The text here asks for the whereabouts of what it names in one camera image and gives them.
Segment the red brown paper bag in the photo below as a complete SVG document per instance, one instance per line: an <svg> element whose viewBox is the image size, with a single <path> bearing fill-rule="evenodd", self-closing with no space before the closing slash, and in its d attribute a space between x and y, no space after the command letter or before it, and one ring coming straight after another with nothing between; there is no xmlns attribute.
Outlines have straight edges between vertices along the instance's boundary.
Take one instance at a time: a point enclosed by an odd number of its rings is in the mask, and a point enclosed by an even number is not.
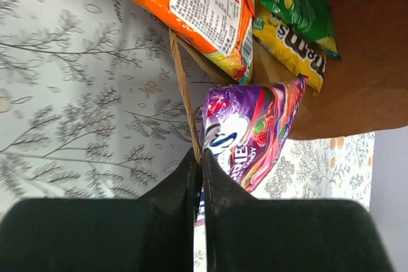
<svg viewBox="0 0 408 272"><path fill-rule="evenodd" d="M336 138L407 125L407 0L325 0L341 60L307 90L289 134Z"/></svg>

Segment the purple Fox's candy bag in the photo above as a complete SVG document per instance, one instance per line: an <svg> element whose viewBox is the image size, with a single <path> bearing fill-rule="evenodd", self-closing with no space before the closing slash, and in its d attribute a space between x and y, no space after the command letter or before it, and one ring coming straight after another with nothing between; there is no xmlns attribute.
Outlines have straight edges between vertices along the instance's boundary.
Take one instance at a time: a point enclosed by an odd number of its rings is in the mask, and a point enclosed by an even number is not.
<svg viewBox="0 0 408 272"><path fill-rule="evenodd" d="M276 165L308 78L210 89L201 108L202 147L247 192Z"/></svg>

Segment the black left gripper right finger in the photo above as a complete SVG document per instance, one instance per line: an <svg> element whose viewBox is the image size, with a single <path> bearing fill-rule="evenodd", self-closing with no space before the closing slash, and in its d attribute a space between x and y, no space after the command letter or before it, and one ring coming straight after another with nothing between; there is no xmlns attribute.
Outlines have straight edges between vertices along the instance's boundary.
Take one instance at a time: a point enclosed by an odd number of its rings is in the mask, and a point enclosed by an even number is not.
<svg viewBox="0 0 408 272"><path fill-rule="evenodd" d="M203 154L209 271L392 271L372 217L343 199L257 199Z"/></svg>

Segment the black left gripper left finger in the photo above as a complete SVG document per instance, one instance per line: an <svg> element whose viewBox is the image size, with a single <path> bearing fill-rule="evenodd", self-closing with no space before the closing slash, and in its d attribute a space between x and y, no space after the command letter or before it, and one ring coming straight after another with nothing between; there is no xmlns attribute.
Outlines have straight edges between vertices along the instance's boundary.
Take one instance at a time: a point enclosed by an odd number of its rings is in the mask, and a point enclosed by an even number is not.
<svg viewBox="0 0 408 272"><path fill-rule="evenodd" d="M200 192L188 151L138 199L25 199L1 222L1 270L192 271Z"/></svg>

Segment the orange Fox's candy bag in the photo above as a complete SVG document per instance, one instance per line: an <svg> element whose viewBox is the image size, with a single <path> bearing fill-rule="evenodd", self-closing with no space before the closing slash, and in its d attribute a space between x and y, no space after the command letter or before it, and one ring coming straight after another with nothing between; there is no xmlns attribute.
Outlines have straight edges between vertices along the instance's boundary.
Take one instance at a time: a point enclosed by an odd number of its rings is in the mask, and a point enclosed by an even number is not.
<svg viewBox="0 0 408 272"><path fill-rule="evenodd" d="M132 0L240 84L252 75L254 0Z"/></svg>

